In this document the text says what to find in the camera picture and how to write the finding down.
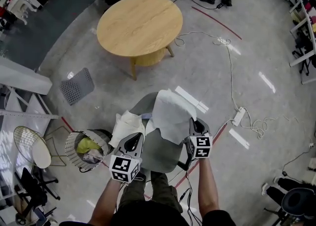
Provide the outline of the white power strip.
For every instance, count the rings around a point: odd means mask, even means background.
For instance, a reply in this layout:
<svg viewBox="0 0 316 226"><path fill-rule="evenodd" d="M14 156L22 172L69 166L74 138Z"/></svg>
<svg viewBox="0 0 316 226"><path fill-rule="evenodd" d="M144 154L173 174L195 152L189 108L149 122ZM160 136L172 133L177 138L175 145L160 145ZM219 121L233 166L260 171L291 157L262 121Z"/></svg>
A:
<svg viewBox="0 0 316 226"><path fill-rule="evenodd" d="M234 126L239 126L244 114L246 113L246 110L244 107L240 107L239 110L237 111L234 119L232 120L232 124Z"/></svg>

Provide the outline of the person's right leg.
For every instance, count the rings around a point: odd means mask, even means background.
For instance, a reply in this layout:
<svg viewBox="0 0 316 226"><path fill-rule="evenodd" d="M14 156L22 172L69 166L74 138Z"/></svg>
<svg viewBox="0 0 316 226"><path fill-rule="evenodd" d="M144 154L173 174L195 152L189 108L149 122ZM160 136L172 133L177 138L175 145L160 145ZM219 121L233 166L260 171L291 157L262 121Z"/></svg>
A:
<svg viewBox="0 0 316 226"><path fill-rule="evenodd" d="M166 205L183 213L183 208L178 201L177 190L169 185L166 174L151 171L151 183L153 187L153 196L151 201Z"/></svg>

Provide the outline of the round wooden table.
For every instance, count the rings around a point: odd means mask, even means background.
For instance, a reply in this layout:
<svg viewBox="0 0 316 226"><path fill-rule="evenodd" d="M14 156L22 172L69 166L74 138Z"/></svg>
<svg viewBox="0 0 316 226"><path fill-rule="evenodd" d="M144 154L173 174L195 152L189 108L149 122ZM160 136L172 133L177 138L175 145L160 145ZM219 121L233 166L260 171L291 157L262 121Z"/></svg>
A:
<svg viewBox="0 0 316 226"><path fill-rule="evenodd" d="M130 59L136 66L159 63L182 30L183 16L171 0L121 0L108 8L97 25L100 45L113 55Z"/></svg>

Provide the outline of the cream clothes garment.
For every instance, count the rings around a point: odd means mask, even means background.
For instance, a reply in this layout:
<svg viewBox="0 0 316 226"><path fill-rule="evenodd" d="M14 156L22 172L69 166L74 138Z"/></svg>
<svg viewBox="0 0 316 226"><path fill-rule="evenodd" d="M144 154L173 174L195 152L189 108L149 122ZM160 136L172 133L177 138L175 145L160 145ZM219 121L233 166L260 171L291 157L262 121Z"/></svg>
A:
<svg viewBox="0 0 316 226"><path fill-rule="evenodd" d="M116 148L119 142L134 133L145 134L145 126L140 115L125 111L122 115L116 114L116 123L113 129L112 138L109 144Z"/></svg>

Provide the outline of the person's left leg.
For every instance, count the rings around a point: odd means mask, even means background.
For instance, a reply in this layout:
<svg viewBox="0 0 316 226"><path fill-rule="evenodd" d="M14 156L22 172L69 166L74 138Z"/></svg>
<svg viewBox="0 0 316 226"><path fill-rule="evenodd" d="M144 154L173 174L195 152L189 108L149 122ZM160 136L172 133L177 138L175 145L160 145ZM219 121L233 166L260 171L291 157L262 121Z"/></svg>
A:
<svg viewBox="0 0 316 226"><path fill-rule="evenodd" d="M133 181L124 188L118 208L120 209L132 202L145 201L144 192L146 181L146 175L139 172L133 179Z"/></svg>

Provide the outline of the person's left forearm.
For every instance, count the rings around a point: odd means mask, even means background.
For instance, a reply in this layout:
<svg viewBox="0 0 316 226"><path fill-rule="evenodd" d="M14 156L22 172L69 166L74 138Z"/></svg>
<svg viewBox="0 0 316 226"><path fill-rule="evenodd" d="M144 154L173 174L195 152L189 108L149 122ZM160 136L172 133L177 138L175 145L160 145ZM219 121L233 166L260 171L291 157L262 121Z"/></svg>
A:
<svg viewBox="0 0 316 226"><path fill-rule="evenodd" d="M120 187L121 182L113 179L108 181L106 188L97 201L91 219L88 222L89 224L93 226L110 226L117 205Z"/></svg>

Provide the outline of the person's right forearm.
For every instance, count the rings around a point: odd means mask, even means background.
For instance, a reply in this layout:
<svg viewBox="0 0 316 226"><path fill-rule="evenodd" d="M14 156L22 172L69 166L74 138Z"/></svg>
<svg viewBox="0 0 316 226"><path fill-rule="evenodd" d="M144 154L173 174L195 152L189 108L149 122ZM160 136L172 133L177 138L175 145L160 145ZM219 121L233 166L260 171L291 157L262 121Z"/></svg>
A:
<svg viewBox="0 0 316 226"><path fill-rule="evenodd" d="M199 159L198 205L202 218L210 211L219 210L218 191L208 158Z"/></svg>

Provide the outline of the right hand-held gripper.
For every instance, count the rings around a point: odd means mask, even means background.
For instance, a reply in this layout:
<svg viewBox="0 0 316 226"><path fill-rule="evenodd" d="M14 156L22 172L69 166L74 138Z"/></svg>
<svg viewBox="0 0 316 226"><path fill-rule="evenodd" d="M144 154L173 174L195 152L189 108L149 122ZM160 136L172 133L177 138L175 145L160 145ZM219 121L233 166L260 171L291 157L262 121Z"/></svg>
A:
<svg viewBox="0 0 316 226"><path fill-rule="evenodd" d="M189 159L209 158L213 145L213 136L209 126L200 118L190 119L189 136L186 138L186 149Z"/></svg>

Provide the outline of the white shirt clothes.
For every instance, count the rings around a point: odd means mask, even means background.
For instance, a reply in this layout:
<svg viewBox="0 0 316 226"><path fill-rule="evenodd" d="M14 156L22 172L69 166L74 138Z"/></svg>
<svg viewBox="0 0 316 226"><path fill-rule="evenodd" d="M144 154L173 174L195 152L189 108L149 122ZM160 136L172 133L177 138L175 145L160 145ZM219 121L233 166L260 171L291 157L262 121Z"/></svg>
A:
<svg viewBox="0 0 316 226"><path fill-rule="evenodd" d="M179 145L190 134L191 119L197 119L197 112L192 104L171 90L160 90L145 134L158 129L163 139Z"/></svg>

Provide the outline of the white laundry basket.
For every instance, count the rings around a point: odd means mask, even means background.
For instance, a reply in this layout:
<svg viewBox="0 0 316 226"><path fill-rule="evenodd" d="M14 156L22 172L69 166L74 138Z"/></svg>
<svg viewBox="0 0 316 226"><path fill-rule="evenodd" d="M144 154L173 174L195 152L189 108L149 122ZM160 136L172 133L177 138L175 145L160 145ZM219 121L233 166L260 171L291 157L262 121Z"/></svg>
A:
<svg viewBox="0 0 316 226"><path fill-rule="evenodd" d="M84 160L83 153L77 152L80 141L84 138L90 138L94 143L100 146L101 159L96 162ZM104 129L87 129L82 131L74 131L69 134L65 143L65 153L70 162L76 166L81 173L86 173L99 166L105 157L113 151L113 147L109 144L112 134Z"/></svg>

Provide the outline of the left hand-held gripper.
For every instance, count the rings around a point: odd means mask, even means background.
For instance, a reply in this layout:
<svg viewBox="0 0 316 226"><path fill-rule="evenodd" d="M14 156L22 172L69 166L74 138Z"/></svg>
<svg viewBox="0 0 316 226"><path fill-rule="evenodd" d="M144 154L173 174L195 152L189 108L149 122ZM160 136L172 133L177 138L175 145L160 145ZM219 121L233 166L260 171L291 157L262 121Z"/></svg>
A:
<svg viewBox="0 0 316 226"><path fill-rule="evenodd" d="M113 180L122 183L131 183L134 180L142 162L143 143L144 135L141 132L130 134L119 142L111 155L109 166Z"/></svg>

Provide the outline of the yellow-green clothes garment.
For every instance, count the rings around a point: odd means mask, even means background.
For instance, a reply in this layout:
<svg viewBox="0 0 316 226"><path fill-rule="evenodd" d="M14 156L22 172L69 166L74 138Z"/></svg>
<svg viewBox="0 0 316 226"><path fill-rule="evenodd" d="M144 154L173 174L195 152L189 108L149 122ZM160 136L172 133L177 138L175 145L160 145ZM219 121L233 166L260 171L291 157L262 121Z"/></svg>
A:
<svg viewBox="0 0 316 226"><path fill-rule="evenodd" d="M88 153L90 150L99 150L101 147L95 143L92 139L89 137L85 137L80 140L80 142L77 145L76 152L77 153Z"/></svg>

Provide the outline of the person's torso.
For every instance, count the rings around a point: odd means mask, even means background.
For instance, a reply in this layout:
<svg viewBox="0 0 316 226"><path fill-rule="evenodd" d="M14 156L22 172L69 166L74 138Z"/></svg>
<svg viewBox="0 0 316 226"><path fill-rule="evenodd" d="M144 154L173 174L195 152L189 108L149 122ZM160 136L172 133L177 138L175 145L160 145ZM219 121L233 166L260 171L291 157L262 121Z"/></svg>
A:
<svg viewBox="0 0 316 226"><path fill-rule="evenodd" d="M176 209L153 201L132 202L118 209L111 220L88 223L65 221L59 226L190 226ZM213 210L202 218L202 226L236 226L230 214Z"/></svg>

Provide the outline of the long white desk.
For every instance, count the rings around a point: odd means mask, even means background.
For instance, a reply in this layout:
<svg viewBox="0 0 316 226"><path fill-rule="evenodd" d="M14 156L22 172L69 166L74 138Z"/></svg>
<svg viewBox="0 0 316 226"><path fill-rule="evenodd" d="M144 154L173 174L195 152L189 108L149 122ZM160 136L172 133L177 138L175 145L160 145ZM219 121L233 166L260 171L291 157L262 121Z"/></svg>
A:
<svg viewBox="0 0 316 226"><path fill-rule="evenodd" d="M302 31L306 36L308 36L313 44L313 50L305 54L300 58L295 58L294 61L289 63L290 67L296 65L302 66L302 62L307 60L312 55L316 55L316 10L311 3L311 0L294 0L292 7L289 10L294 23L294 27L290 30L295 39L297 38L297 33ZM302 80L302 84L307 84L316 81L315 78L308 78L306 76L306 69L302 71L305 72L305 79Z"/></svg>

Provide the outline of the person's leg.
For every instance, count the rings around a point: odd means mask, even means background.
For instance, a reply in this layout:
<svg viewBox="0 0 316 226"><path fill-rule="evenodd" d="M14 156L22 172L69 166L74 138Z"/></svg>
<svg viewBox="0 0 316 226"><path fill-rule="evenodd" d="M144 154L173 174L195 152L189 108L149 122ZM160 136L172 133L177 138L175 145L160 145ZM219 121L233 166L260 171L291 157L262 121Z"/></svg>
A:
<svg viewBox="0 0 316 226"><path fill-rule="evenodd" d="M178 201L177 190L169 185L166 174L151 171L151 183L153 187L153 196L151 201L166 205L183 213L183 208Z"/></svg>
<svg viewBox="0 0 316 226"><path fill-rule="evenodd" d="M146 181L146 175L139 172L133 179L133 181L124 188L118 208L120 209L132 202L145 201L144 192Z"/></svg>

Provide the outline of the patterned white clothes garment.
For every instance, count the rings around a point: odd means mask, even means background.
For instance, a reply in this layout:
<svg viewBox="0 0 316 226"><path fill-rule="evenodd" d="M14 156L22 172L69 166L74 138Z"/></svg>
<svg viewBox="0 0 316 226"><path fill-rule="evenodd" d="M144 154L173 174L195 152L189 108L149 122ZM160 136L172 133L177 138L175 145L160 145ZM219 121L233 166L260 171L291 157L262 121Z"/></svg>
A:
<svg viewBox="0 0 316 226"><path fill-rule="evenodd" d="M89 164L97 164L103 159L103 156L102 149L91 149L83 154L82 159Z"/></svg>

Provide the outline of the grey perforated panel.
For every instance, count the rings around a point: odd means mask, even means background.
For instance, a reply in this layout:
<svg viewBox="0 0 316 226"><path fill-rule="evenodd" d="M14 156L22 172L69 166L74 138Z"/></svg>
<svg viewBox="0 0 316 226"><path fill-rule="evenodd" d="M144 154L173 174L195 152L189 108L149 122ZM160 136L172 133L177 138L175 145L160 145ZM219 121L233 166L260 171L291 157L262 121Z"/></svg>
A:
<svg viewBox="0 0 316 226"><path fill-rule="evenodd" d="M77 103L94 90L94 83L87 68L71 79L61 82L60 90L69 105Z"/></svg>

